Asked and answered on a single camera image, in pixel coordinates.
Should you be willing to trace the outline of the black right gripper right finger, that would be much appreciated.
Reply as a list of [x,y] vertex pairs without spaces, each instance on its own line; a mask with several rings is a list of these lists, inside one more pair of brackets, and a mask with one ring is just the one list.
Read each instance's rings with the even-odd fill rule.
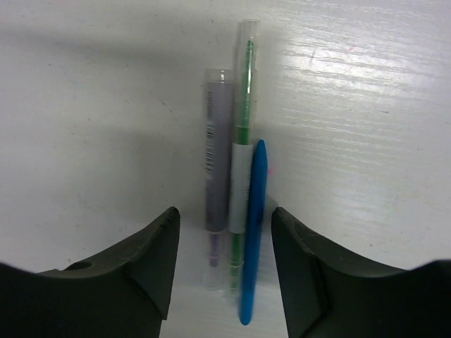
[[284,208],[271,233],[290,337],[449,337],[450,262],[403,270],[363,257]]

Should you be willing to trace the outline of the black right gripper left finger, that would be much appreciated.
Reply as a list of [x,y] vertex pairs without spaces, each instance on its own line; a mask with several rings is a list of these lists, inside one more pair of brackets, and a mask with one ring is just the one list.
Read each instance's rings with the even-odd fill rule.
[[170,207],[142,230],[64,270],[1,264],[2,337],[158,337],[180,238]]

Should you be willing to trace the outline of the light blue pencil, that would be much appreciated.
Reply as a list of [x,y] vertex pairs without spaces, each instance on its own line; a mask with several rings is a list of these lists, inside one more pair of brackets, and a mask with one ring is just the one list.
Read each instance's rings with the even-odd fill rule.
[[253,315],[261,233],[265,213],[267,176],[268,157],[266,143],[260,139],[254,150],[249,186],[245,254],[239,306],[239,319],[242,325],[248,325]]

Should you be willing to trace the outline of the white green pen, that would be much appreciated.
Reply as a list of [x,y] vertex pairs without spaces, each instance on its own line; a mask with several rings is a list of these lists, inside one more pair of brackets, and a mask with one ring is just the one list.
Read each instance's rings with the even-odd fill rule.
[[228,231],[230,255],[227,298],[236,301],[240,288],[245,228],[249,196],[252,154],[252,114],[258,46],[258,20],[243,20],[237,40],[235,58],[235,93],[233,107],[233,140],[230,170],[230,203]]

